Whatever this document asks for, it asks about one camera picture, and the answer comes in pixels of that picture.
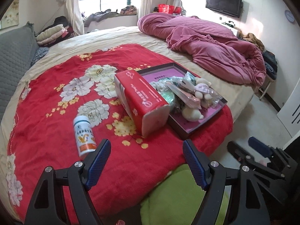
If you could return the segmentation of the clear plastic bag pink item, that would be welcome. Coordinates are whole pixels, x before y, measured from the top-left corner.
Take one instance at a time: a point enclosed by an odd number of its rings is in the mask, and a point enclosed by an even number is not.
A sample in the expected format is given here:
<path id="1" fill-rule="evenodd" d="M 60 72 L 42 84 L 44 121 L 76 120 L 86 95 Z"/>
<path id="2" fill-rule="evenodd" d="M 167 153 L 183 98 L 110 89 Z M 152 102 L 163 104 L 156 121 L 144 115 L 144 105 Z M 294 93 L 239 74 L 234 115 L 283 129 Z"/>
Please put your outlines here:
<path id="1" fill-rule="evenodd" d="M 221 99 L 222 97 L 214 91 L 212 93 L 203 94 L 201 106 L 205 109 L 216 108 Z"/>

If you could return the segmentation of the green white tissue pack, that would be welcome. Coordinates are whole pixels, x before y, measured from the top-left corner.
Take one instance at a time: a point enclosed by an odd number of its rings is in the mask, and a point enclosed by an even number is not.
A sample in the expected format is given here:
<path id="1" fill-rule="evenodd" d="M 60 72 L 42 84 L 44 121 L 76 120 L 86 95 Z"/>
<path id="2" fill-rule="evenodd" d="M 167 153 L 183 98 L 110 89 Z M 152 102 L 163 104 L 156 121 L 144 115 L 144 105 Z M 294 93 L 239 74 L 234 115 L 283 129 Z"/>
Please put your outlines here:
<path id="1" fill-rule="evenodd" d="M 167 101 L 168 104 L 173 105 L 176 101 L 176 97 L 172 91 L 163 91 L 161 96 Z"/>

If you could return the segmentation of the leopard print scrunchie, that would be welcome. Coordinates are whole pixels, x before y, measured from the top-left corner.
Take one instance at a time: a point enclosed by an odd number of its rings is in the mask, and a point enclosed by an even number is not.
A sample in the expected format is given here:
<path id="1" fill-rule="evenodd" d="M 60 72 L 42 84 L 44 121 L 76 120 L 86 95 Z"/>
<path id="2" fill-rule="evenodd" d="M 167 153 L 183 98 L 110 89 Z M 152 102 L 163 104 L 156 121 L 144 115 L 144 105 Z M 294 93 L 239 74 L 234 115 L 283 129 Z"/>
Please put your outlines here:
<path id="1" fill-rule="evenodd" d="M 185 107 L 185 103 L 183 103 L 183 102 L 180 102 L 180 103 L 176 103 L 175 105 L 174 105 L 174 107 L 173 107 L 173 110 L 172 110 L 172 113 L 181 113 L 182 112 L 182 110 L 184 109 L 184 107 Z"/>

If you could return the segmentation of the white floral scrunchie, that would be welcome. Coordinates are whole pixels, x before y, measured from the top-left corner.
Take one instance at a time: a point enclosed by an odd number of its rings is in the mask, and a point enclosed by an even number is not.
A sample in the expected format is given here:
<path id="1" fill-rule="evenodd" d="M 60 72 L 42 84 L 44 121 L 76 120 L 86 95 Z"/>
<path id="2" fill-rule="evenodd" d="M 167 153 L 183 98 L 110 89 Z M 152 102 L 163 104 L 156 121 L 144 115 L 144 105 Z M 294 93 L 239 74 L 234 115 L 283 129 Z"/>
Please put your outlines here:
<path id="1" fill-rule="evenodd" d="M 163 97 L 172 96 L 173 92 L 166 86 L 164 82 L 150 82 L 150 85 Z"/>

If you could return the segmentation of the green fuzzy clothing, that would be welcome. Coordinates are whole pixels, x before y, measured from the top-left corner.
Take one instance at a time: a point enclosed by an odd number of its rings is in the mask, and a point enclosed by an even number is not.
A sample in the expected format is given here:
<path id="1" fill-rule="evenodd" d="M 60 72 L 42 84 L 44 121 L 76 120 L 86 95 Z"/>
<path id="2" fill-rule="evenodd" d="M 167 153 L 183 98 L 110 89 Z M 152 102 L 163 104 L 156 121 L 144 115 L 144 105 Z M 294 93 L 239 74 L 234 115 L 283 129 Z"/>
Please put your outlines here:
<path id="1" fill-rule="evenodd" d="M 141 203 L 142 224 L 191 224 L 206 192 L 187 164 L 179 166 Z"/>

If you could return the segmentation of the pink shallow box tray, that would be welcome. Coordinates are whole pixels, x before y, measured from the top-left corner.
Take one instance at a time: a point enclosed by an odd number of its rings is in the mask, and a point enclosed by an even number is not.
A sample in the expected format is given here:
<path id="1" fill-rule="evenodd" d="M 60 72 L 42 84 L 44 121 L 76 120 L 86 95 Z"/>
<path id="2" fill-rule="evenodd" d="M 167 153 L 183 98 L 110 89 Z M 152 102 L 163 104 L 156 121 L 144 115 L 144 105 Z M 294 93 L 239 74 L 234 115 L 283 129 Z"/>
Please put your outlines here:
<path id="1" fill-rule="evenodd" d="M 169 125 L 187 139 L 218 114 L 227 100 L 179 64 L 172 62 L 139 71 L 139 74 L 171 105 Z"/>

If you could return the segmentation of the beige bed sheet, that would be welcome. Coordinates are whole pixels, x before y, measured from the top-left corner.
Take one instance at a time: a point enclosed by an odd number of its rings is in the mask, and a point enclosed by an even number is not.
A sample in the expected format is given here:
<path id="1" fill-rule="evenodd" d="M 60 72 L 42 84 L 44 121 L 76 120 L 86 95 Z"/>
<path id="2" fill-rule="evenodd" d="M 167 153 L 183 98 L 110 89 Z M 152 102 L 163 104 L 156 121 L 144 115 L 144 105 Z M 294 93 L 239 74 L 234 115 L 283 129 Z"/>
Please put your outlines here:
<path id="1" fill-rule="evenodd" d="M 210 80 L 213 86 L 217 88 L 217 92 L 228 100 L 227 105 L 231 110 L 233 119 L 239 117 L 254 95 L 254 89 L 251 86 L 230 84 L 215 77 L 195 64 L 189 55 L 170 50 L 167 48 L 165 41 L 142 33 L 136 26 L 104 29 L 68 39 L 51 47 L 47 55 L 32 66 L 19 81 L 1 119 L 1 202 L 13 219 L 20 220 L 16 213 L 16 208 L 12 206 L 8 196 L 6 180 L 8 169 L 6 161 L 14 115 L 23 89 L 27 83 L 37 78 L 44 71 L 65 62 L 74 55 L 95 52 L 98 49 L 112 48 L 129 43 L 140 44 L 151 51 L 174 60 L 195 74 Z"/>

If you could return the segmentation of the pink quilted duvet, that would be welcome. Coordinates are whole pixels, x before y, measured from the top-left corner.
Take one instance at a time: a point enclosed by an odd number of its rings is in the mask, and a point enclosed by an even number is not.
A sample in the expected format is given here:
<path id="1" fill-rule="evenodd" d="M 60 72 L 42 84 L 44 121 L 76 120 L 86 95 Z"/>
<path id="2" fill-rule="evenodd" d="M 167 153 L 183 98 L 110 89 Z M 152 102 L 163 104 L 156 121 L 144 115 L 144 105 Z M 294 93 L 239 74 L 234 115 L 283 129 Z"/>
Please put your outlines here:
<path id="1" fill-rule="evenodd" d="M 144 34 L 165 40 L 169 49 L 190 55 L 193 62 L 229 83 L 260 87 L 266 78 L 261 51 L 233 32 L 197 16 L 151 13 L 141 17 Z"/>

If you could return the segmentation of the brown clothes on chair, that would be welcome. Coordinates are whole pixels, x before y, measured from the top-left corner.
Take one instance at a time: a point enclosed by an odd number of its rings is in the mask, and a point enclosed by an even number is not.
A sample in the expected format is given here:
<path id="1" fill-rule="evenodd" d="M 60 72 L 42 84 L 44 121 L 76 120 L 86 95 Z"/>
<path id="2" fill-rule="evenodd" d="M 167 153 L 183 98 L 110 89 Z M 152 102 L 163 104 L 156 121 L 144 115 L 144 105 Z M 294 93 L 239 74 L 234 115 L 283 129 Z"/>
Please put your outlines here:
<path id="1" fill-rule="evenodd" d="M 253 33 L 241 34 L 240 40 L 248 41 L 254 44 L 261 52 L 265 51 L 265 46 L 260 39 L 258 39 Z"/>

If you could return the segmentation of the red floral blanket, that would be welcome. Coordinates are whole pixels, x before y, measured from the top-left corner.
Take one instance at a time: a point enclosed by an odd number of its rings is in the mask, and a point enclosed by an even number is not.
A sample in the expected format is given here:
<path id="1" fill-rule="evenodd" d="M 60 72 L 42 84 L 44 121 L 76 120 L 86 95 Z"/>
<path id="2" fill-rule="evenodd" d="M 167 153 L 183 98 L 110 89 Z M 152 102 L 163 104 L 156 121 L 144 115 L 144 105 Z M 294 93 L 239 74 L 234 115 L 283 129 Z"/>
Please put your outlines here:
<path id="1" fill-rule="evenodd" d="M 9 198 L 22 221 L 45 167 L 67 168 L 79 159 L 76 116 L 89 118 L 97 142 L 111 142 L 103 173 L 89 192 L 101 217 L 138 204 L 184 163 L 176 132 L 166 125 L 142 137 L 114 90 L 116 73 L 170 62 L 140 45 L 126 44 L 75 55 L 29 83 L 8 142 Z"/>

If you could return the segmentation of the red bag on counter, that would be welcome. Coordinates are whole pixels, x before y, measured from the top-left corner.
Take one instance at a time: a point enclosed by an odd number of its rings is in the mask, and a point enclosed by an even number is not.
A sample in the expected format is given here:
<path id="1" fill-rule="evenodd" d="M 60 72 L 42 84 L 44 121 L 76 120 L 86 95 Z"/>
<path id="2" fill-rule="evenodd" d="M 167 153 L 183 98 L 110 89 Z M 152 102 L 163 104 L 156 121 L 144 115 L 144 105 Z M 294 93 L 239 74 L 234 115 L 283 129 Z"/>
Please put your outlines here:
<path id="1" fill-rule="evenodd" d="M 182 8 L 173 5 L 158 4 L 158 12 L 166 14 L 181 14 Z"/>

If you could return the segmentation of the clothes pile on windowsill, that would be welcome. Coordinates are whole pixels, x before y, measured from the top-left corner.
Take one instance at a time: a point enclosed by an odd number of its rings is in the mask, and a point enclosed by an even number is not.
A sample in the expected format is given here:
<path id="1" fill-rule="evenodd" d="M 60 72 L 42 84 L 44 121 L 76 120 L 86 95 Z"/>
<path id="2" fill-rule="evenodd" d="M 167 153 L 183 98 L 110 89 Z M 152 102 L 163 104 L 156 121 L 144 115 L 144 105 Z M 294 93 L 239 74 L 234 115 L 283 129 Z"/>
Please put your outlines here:
<path id="1" fill-rule="evenodd" d="M 83 25 L 84 27 L 89 27 L 91 22 L 101 22 L 107 18 L 129 15 L 137 15 L 137 8 L 134 5 L 126 6 L 121 9 L 120 12 L 118 12 L 118 10 L 112 11 L 111 9 L 107 9 L 105 11 L 93 13 L 83 19 Z"/>

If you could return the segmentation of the white curtain left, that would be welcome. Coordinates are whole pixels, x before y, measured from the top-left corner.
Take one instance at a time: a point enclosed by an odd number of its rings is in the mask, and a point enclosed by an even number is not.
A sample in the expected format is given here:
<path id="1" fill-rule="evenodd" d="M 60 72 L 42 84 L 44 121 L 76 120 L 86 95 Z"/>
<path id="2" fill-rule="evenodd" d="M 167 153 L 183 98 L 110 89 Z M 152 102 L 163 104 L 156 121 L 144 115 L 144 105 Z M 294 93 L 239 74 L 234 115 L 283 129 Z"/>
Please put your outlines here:
<path id="1" fill-rule="evenodd" d="M 73 31 L 76 35 L 84 34 L 84 25 L 79 8 L 79 0 L 66 0 L 66 8 Z"/>

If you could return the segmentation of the round wall clock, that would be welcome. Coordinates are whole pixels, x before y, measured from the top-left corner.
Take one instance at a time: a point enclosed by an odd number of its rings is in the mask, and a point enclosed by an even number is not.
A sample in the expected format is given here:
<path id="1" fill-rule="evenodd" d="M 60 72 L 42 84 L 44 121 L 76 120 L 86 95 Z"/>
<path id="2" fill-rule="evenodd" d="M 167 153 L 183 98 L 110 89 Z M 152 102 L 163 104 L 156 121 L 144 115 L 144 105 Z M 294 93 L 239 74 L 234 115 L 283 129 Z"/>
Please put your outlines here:
<path id="1" fill-rule="evenodd" d="M 294 22 L 295 22 L 294 15 L 292 14 L 291 11 L 285 10 L 284 14 L 285 14 L 286 19 L 287 19 L 290 23 L 294 23 Z"/>

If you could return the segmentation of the floral wall painting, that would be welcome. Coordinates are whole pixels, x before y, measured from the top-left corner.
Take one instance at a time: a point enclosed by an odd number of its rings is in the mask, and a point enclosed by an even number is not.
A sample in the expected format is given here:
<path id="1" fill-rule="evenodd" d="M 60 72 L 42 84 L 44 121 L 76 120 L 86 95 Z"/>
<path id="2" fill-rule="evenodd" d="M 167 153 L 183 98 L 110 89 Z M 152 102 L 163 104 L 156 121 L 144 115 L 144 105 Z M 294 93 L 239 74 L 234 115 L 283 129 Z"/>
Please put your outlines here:
<path id="1" fill-rule="evenodd" d="M 19 0 L 14 0 L 1 19 L 1 29 L 19 25 Z"/>

